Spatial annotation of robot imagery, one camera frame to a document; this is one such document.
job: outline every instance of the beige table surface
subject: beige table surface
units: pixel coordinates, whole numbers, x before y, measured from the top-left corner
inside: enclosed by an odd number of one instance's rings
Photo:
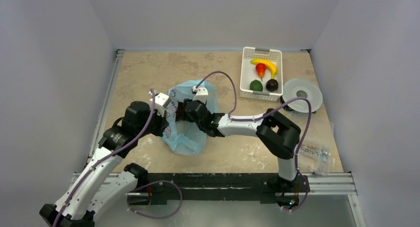
[[[106,127],[124,115],[132,101],[147,101],[150,88],[157,92],[168,90],[186,80],[199,80],[215,70],[228,73],[239,90],[242,53],[144,53],[126,52],[122,60],[115,91],[111,100]],[[283,54],[283,82],[303,78],[317,84],[308,53]],[[217,91],[219,112],[233,107],[233,90],[229,80],[215,74],[207,80]],[[275,108],[278,102],[239,97],[234,115],[261,114]],[[290,117],[290,112],[281,111]],[[324,105],[313,114],[314,119],[328,122]],[[320,131],[331,133],[329,128]],[[331,172],[343,172],[335,141],[332,141],[334,163]],[[229,136],[209,138],[206,148],[197,156],[175,154],[159,137],[148,135],[139,140],[114,172],[135,162],[149,172],[277,172],[277,158],[255,137]]]

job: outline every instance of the green fruit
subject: green fruit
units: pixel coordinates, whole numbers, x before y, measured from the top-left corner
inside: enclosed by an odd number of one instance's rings
[[[269,91],[269,92],[274,92],[275,90],[278,89],[278,82],[275,79],[270,79],[267,81],[267,83],[265,84],[265,88]]]
[[[250,90],[262,92],[263,91],[263,84],[258,80],[254,80],[250,83]]]

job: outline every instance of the banana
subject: banana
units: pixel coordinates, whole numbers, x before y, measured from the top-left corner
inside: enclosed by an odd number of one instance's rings
[[[261,58],[256,58],[251,60],[251,63],[254,65],[257,65],[259,63],[264,63],[265,66],[270,70],[271,72],[271,78],[274,79],[275,75],[277,74],[277,67],[270,61],[265,60],[265,59],[261,59]]]

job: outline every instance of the white plate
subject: white plate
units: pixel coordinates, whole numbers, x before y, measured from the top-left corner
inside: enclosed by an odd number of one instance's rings
[[[305,97],[309,100],[312,112],[318,110],[322,105],[321,90],[311,81],[296,78],[287,81],[283,86],[283,100],[286,102],[295,97]],[[308,104],[298,100],[288,104],[290,108],[297,112],[308,113]]]

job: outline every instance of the blue plastic bag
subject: blue plastic bag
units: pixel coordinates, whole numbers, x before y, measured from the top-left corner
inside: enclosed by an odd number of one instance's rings
[[[197,125],[187,121],[175,121],[178,102],[184,102],[184,99],[193,99],[193,86],[198,81],[186,81],[168,91],[170,103],[166,108],[166,120],[169,126],[163,132],[162,140],[177,154],[198,155],[206,146],[207,135],[198,129]],[[217,112],[216,90],[210,84],[203,82],[200,86],[205,86],[209,92],[207,98],[207,109],[214,113]]]

